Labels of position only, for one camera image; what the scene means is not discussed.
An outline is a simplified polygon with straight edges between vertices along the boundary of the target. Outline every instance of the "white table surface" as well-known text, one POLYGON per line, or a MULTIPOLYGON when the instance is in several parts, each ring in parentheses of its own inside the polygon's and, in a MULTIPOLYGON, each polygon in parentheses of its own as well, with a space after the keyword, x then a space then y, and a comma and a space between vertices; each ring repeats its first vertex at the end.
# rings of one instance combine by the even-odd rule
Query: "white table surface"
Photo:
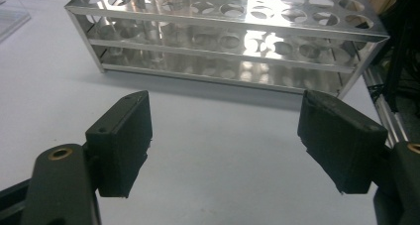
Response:
MULTIPOLYGON (((63 6, 0 44, 0 189, 35 158, 84 132, 119 98, 148 90, 149 158, 128 199, 100 198, 103 224, 375 224, 372 197, 342 195, 296 135, 301 95, 109 71, 100 73, 63 6)), ((360 79, 345 101, 378 121, 360 79)))

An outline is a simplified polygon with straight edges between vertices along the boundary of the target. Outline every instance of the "screw hole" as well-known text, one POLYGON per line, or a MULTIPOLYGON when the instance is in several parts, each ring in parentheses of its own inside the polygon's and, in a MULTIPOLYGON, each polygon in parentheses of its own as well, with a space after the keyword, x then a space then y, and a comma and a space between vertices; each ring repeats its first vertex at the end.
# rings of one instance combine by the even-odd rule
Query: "screw hole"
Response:
POLYGON ((49 154, 49 159, 51 161, 61 160, 63 158, 70 156, 71 153, 73 153, 72 149, 68 149, 68 148, 57 149, 49 154))
POLYGON ((408 144, 408 149, 413 153, 420 154, 420 144, 408 144))
POLYGON ((63 218, 57 218, 49 222, 47 225, 65 225, 65 220, 63 218))
POLYGON ((0 0, 0 5, 6 3, 7 0, 0 0))

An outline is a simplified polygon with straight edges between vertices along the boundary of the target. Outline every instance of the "metal bar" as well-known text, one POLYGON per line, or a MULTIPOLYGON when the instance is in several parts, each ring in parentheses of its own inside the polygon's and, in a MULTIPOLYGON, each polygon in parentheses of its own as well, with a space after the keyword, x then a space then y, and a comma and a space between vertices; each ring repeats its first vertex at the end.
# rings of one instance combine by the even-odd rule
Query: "metal bar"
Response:
POLYGON ((68 16, 70 17, 71 22, 73 22, 74 27, 76 28, 77 32, 79 33, 82 41, 86 45, 87 50, 92 55, 93 61, 95 61, 96 66, 99 68, 99 71, 104 73, 105 69, 102 66, 101 61, 99 60, 99 57, 96 55, 95 50, 90 46, 89 41, 86 38, 85 31, 83 31, 83 29, 81 28, 81 26, 80 26, 79 22, 77 21, 76 17, 70 11, 66 11, 66 12, 67 12, 68 16))
POLYGON ((260 63, 268 64, 279 64, 290 67, 300 67, 307 69, 320 69, 328 70, 334 72, 343 72, 343 73, 352 73, 354 68, 349 66, 340 66, 340 65, 331 65, 331 64, 320 64, 314 62, 301 62, 301 61, 292 61, 285 59, 275 59, 275 58, 264 58, 258 56, 240 56, 230 53, 215 53, 210 51, 201 51, 201 50, 188 50, 184 48, 173 48, 167 46, 155 46, 148 44, 138 44, 130 42, 121 42, 121 41, 104 41, 104 40, 89 40, 90 44, 98 46, 110 46, 115 48, 127 48, 127 49, 137 49, 137 50, 147 50, 147 51, 157 51, 164 53, 172 54, 181 54, 181 55, 190 55, 190 56, 208 56, 208 57, 223 57, 230 60, 247 60, 260 63))
POLYGON ((356 81, 361 76, 361 74, 363 74, 364 71, 368 68, 371 61, 374 59, 376 54, 379 53, 380 49, 385 45, 385 43, 386 43, 386 40, 375 44, 375 46, 373 47, 373 50, 369 53, 367 58, 362 63, 362 66, 356 68, 352 77, 346 82, 345 86, 339 93, 339 96, 338 96, 339 98, 341 99, 344 98, 344 96, 349 92, 352 86, 356 83, 356 81))
POLYGON ((262 85, 262 84, 249 83, 245 81, 226 80, 224 78, 203 77, 203 76, 194 75, 194 74, 189 74, 186 76, 185 74, 178 73, 178 72, 152 70, 152 69, 139 68, 139 67, 133 67, 133 66, 120 66, 116 64, 104 63, 104 67, 105 69, 110 69, 110 70, 127 71, 127 72, 132 72, 132 73, 144 73, 144 74, 151 74, 151 75, 165 76, 165 77, 172 77, 172 78, 181 78, 181 79, 192 79, 192 80, 205 81, 205 82, 211 82, 211 83, 220 83, 220 84, 228 84, 228 85, 245 86, 245 87, 250 87, 250 88, 284 91, 284 92, 289 92, 289 93, 301 94, 304 91, 304 89, 301 89, 301 88, 292 88, 292 87, 280 86, 280 85, 262 85))
MULTIPOLYGON (((383 84, 383 81, 380 79, 378 73, 376 73, 371 67, 364 73, 364 79, 367 86, 383 84)), ((396 143, 408 142, 409 139, 404 126, 401 123, 399 113, 393 113, 391 111, 383 95, 379 95, 374 102, 374 105, 380 122, 383 127, 388 130, 388 145, 393 147, 396 143)))
POLYGON ((103 0, 98 3, 71 0, 66 8, 74 14, 223 28, 268 30, 288 32, 294 35, 305 33, 324 38, 334 35, 338 39, 354 41, 379 42, 387 38, 386 31, 367 0, 325 0, 327 4, 324 5, 316 3, 316 0, 191 0, 191 6, 184 5, 179 10, 165 8, 170 0, 147 0, 149 2, 146 7, 132 4, 136 1, 142 0, 132 0, 130 4, 117 6, 112 4, 112 0, 103 0), (200 6, 198 3, 207 3, 213 10, 205 14, 201 9, 196 11, 195 6, 200 6), (229 14, 230 10, 236 10, 240 13, 229 14), (265 17, 261 17, 262 19, 256 17, 256 12, 263 13, 265 17), (337 21, 319 22, 317 14, 325 12, 331 13, 332 18, 337 19, 337 21), (352 26, 354 20, 361 15, 370 19, 367 21, 369 28, 360 29, 352 26))

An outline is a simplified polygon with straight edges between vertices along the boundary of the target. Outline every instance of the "test tube rack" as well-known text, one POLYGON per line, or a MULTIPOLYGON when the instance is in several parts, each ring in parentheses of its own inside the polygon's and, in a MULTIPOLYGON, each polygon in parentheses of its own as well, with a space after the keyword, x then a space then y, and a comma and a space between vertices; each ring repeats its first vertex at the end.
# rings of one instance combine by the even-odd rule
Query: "test tube rack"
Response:
POLYGON ((71 0, 100 71, 342 98, 389 38, 368 0, 71 0))

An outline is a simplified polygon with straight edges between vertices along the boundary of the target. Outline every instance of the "transparent plastic box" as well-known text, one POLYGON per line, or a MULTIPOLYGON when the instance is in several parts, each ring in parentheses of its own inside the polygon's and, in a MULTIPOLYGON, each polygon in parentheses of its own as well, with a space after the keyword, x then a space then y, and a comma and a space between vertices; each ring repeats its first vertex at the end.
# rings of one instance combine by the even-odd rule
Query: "transparent plastic box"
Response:
POLYGON ((0 43, 30 19, 20 0, 0 0, 0 43))

